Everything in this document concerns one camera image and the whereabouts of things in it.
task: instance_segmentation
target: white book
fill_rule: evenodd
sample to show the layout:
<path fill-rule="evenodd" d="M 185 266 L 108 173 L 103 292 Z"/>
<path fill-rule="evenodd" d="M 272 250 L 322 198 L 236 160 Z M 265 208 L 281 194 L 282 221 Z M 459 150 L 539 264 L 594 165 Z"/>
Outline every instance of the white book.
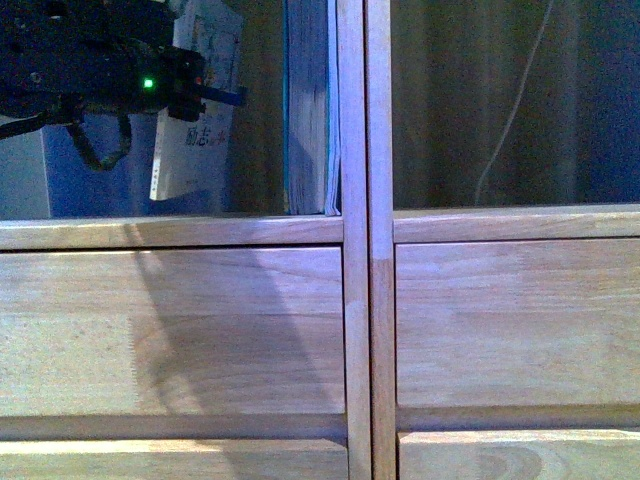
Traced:
<path fill-rule="evenodd" d="M 206 60 L 203 84 L 229 92 L 238 88 L 243 19 L 221 0 L 188 0 L 175 22 L 174 46 L 194 50 Z M 152 200 L 210 190 L 212 211 L 220 211 L 226 180 L 233 108 L 205 100 L 197 122 L 158 114 L 151 180 Z"/>

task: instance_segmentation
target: wooden drawer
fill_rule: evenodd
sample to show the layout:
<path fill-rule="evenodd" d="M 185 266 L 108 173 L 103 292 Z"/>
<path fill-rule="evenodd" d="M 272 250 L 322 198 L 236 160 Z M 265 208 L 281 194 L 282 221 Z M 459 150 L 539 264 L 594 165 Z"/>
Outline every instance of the wooden drawer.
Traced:
<path fill-rule="evenodd" d="M 640 240 L 397 247 L 400 407 L 640 403 Z"/>
<path fill-rule="evenodd" d="M 318 441 L 112 441 L 0 444 L 6 480 L 347 480 L 346 449 Z"/>
<path fill-rule="evenodd" d="M 635 480 L 640 433 L 615 430 L 400 435 L 400 480 Z"/>
<path fill-rule="evenodd" d="M 0 416 L 341 414 L 339 248 L 0 255 Z"/>

